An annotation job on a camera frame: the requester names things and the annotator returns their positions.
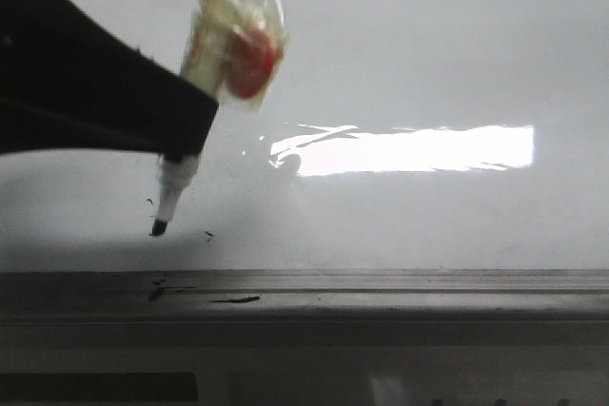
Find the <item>white surface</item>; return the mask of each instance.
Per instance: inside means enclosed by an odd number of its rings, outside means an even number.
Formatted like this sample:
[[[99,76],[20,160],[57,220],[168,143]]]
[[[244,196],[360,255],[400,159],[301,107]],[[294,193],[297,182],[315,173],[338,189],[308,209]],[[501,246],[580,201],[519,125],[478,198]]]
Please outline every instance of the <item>white surface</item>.
[[[194,0],[73,1],[177,71]],[[5,156],[0,269],[609,266],[609,0],[284,1],[265,109],[221,108],[164,238],[155,157]]]

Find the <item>black marker tip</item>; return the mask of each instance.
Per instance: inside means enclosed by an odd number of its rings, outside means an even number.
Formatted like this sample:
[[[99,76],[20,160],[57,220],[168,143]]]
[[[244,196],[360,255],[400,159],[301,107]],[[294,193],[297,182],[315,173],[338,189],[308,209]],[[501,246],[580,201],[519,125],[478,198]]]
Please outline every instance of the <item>black marker tip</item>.
[[[159,221],[158,219],[154,220],[154,225],[152,226],[152,233],[150,233],[151,237],[160,237],[167,230],[167,221]]]

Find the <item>metal ledge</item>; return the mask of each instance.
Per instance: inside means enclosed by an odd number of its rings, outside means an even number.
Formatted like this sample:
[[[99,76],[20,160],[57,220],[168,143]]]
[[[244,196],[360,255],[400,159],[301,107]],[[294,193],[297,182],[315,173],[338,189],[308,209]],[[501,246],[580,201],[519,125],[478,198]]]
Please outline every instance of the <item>metal ledge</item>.
[[[609,270],[0,274],[5,325],[609,320]]]

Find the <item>black ink mark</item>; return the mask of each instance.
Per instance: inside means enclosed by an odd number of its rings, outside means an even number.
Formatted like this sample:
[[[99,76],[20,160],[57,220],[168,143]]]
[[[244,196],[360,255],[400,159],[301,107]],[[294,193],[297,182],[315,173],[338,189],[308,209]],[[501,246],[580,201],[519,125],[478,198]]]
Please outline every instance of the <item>black ink mark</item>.
[[[251,303],[253,301],[258,301],[260,297],[243,297],[242,299],[231,299],[231,300],[210,300],[210,303]]]
[[[154,292],[150,294],[148,297],[148,301],[156,301],[165,293],[165,289],[163,287],[159,287]]]

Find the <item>whiteboard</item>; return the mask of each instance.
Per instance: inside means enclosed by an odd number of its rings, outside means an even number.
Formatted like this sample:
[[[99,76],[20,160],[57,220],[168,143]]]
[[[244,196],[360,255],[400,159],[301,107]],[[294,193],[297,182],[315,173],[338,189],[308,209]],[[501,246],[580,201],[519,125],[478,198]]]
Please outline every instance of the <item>whiteboard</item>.
[[[177,71],[194,0],[73,1]],[[0,270],[609,266],[609,0],[284,4],[163,238],[156,157],[3,156]]]

